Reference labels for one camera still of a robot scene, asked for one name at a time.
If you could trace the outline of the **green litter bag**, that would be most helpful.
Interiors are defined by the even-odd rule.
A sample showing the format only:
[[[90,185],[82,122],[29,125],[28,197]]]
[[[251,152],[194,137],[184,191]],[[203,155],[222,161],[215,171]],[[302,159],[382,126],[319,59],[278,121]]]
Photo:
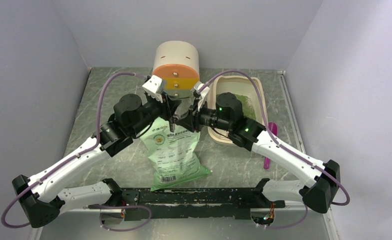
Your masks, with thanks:
[[[153,122],[141,137],[155,170],[150,191],[171,188],[211,174],[195,153],[199,140],[199,132],[190,132],[178,125],[170,131],[169,122],[162,118]]]

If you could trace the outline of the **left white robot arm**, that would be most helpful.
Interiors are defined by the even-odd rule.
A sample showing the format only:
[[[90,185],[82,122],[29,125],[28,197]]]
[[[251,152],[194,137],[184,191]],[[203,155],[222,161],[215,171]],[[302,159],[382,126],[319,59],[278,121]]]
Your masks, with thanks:
[[[136,94],[122,96],[108,121],[74,152],[35,176],[20,175],[12,181],[31,227],[43,227],[59,215],[84,206],[92,209],[125,206],[123,191],[112,178],[79,188],[67,185],[81,172],[127,148],[157,118],[170,120],[181,104],[166,93],[161,94],[160,100],[144,95],[145,104]]]

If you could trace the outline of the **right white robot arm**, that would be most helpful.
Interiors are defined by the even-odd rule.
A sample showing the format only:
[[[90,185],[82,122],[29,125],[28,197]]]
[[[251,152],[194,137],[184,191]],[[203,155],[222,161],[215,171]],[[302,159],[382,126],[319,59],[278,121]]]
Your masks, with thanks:
[[[217,97],[214,109],[206,103],[199,107],[198,103],[195,100],[176,124],[191,132],[199,132],[204,126],[224,130],[234,145],[271,159],[297,177],[294,181],[262,183],[253,197],[258,206],[286,200],[304,203],[320,214],[328,212],[341,188],[338,163],[316,160],[279,140],[263,124],[244,116],[241,101],[230,92]]]

